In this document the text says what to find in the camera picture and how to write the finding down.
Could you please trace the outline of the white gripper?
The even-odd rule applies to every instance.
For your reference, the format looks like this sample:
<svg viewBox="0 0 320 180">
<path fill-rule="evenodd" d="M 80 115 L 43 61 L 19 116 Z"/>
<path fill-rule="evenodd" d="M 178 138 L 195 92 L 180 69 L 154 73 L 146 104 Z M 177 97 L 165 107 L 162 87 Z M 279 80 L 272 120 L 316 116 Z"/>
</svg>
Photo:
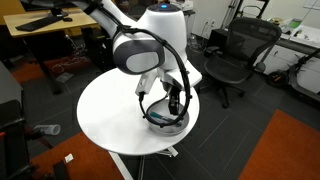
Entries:
<svg viewBox="0 0 320 180">
<path fill-rule="evenodd" d="M 191 64 L 190 61 L 186 61 L 184 64 L 189 84 L 194 87 L 202 80 L 201 73 Z M 148 94 L 156 79 L 159 79 L 162 83 L 168 83 L 174 87 L 169 93 L 169 112 L 172 115 L 177 115 L 179 113 L 180 106 L 180 90 L 185 90 L 184 83 L 182 80 L 182 75 L 179 69 L 164 71 L 160 68 L 156 68 L 147 73 L 141 75 L 135 93 L 139 95 L 141 92 Z"/>
</svg>

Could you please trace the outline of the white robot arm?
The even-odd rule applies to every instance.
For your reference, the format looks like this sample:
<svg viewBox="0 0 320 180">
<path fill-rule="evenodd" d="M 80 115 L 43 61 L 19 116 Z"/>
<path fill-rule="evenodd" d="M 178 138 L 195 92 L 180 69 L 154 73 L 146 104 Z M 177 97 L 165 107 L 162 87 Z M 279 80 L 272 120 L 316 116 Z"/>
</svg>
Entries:
<svg viewBox="0 0 320 180">
<path fill-rule="evenodd" d="M 22 0 L 24 3 L 55 8 L 71 3 L 93 18 L 113 39 L 113 61 L 129 75 L 138 75 L 136 94 L 143 98 L 156 78 L 169 97 L 168 109 L 175 116 L 186 114 L 192 82 L 186 69 L 186 39 L 164 34 L 163 25 L 185 24 L 183 12 L 171 4 L 147 8 L 139 20 L 125 15 L 111 0 Z"/>
</svg>

